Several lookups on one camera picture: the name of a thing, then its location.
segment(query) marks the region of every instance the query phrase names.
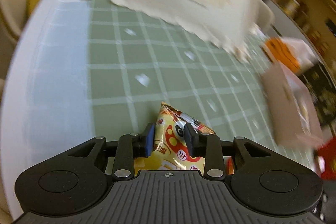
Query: tablecloth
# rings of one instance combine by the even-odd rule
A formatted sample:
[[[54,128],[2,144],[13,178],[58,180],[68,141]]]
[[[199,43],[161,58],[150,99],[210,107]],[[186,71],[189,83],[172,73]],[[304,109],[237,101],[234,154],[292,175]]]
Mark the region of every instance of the tablecloth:
[[[210,126],[222,140],[247,137],[305,166],[311,153],[275,144],[259,81],[263,39],[248,35],[249,64],[179,26],[92,0],[88,96],[94,132],[107,140],[155,122],[161,101]]]

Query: cardboard box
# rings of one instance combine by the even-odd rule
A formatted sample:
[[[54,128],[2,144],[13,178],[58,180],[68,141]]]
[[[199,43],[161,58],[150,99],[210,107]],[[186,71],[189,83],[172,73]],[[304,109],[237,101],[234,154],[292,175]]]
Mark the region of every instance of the cardboard box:
[[[308,88],[285,65],[274,63],[262,76],[274,126],[274,140],[286,147],[319,147],[322,130]],[[298,100],[308,112],[310,133],[302,126]]]

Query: ridged surface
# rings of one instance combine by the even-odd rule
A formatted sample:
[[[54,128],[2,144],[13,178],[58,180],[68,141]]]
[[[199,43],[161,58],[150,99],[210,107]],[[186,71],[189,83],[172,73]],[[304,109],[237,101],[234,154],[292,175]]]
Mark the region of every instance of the ridged surface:
[[[317,224],[311,213],[275,218],[239,204],[225,184],[202,178],[197,171],[141,171],[117,182],[107,197],[86,212],[60,218],[27,213],[18,224]]]

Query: yellow snack bag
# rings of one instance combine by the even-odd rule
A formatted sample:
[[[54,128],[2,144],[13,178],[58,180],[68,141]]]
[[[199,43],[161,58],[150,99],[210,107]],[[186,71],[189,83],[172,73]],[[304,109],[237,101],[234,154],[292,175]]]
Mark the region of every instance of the yellow snack bag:
[[[200,170],[203,173],[205,159],[189,156],[184,141],[184,125],[190,122],[200,132],[215,132],[162,102],[155,124],[154,151],[148,158],[134,160],[135,173],[139,170]]]

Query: table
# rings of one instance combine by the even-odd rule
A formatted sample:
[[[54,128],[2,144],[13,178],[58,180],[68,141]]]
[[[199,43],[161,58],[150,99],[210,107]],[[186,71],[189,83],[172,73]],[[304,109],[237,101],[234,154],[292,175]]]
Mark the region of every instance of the table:
[[[270,66],[259,46],[264,39],[246,36],[253,52],[245,64],[180,26],[109,0],[92,0],[90,13],[88,98],[96,135],[112,141],[139,133],[156,122],[164,101],[222,140],[244,136],[284,153],[270,137],[258,78]]]
[[[89,11],[84,1],[42,0],[18,43],[0,127],[2,178],[14,219],[22,213],[14,193],[18,175],[99,133],[93,127],[88,99]],[[252,46],[252,54],[261,57],[259,50]],[[264,70],[268,64],[264,57],[252,66]],[[286,155],[283,148],[274,149]],[[297,161],[306,158],[293,151],[288,156]]]
[[[14,182],[21,172],[42,160],[38,156],[35,158],[31,157],[36,147],[33,147],[29,143],[25,135],[25,119],[27,109],[30,107],[26,93],[31,76],[30,69],[36,54],[36,47],[50,27],[50,23],[54,17],[54,10],[59,5],[59,1],[78,0],[42,0],[39,3],[22,33],[7,75],[5,96],[1,107],[1,173],[8,206],[13,219],[18,218],[22,213],[14,194]],[[82,94],[82,100],[86,100],[85,94]],[[47,157],[77,145],[91,136],[84,134],[78,136],[77,139],[71,138],[71,136],[64,137],[63,147],[51,150],[47,153]],[[41,146],[45,145],[46,142],[49,143],[48,133],[45,136],[40,136],[40,138]]]

